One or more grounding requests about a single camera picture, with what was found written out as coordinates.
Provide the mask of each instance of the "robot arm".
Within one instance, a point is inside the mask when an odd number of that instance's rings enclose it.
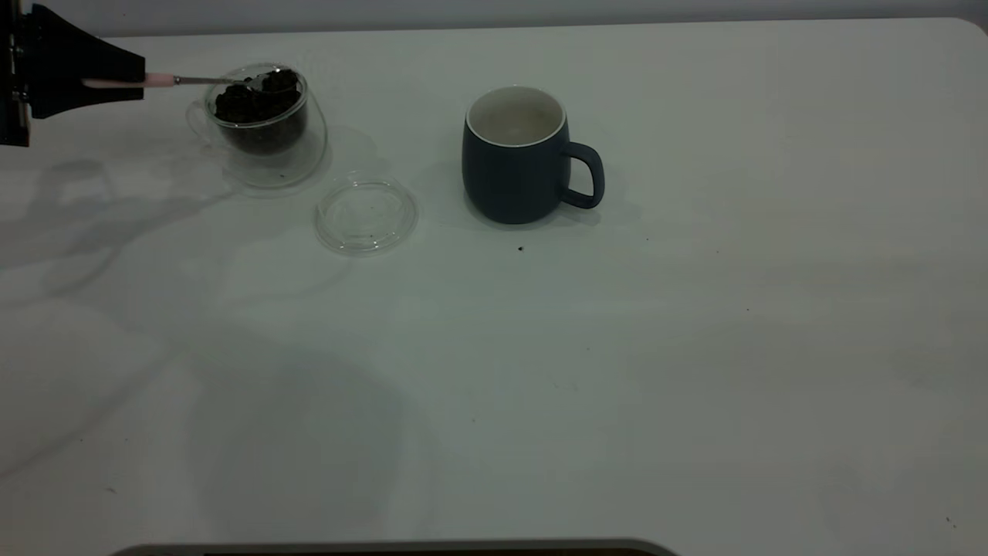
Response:
[[[31,117],[140,100],[144,89],[92,88],[83,79],[145,80],[144,58],[105,43],[40,4],[21,12],[20,0],[0,0],[0,144],[28,146]]]

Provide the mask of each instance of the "cup handle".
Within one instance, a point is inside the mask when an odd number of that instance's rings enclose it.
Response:
[[[199,139],[202,139],[206,144],[212,143],[209,140],[209,130],[208,122],[206,121],[206,105],[203,101],[198,100],[189,105],[186,109],[186,123],[189,124],[189,128],[192,129],[192,133],[196,134]]]
[[[590,167],[590,175],[594,180],[593,196],[567,189],[562,194],[563,202],[579,209],[593,209],[600,205],[601,199],[604,199],[604,162],[601,160],[601,156],[592,148],[578,142],[567,143],[562,149],[562,154],[582,160]]]

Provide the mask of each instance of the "dark object at bottom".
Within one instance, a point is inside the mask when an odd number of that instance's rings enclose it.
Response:
[[[369,544],[136,546],[113,556],[676,556],[626,539],[382,542]]]
[[[223,135],[247,154],[278,154],[295,145],[305,133],[305,104],[298,90],[298,75],[291,70],[272,71],[263,91],[230,85],[216,97],[214,114],[235,125],[221,127]]]

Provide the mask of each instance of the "dark blue mug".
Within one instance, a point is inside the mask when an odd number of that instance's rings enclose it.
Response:
[[[604,163],[595,150],[570,142],[566,110],[532,87],[493,90],[466,112],[463,185],[485,217],[502,224],[534,222],[559,203],[593,209],[604,198]],[[570,159],[590,167],[594,194],[569,188]]]

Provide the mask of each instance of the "mug handle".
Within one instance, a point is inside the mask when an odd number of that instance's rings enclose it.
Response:
[[[604,162],[601,160],[601,156],[592,148],[578,142],[567,143],[562,148],[562,153],[564,156],[582,160],[590,167],[590,175],[594,180],[593,196],[567,189],[562,194],[563,202],[580,209],[593,209],[600,205],[601,199],[604,199]]]

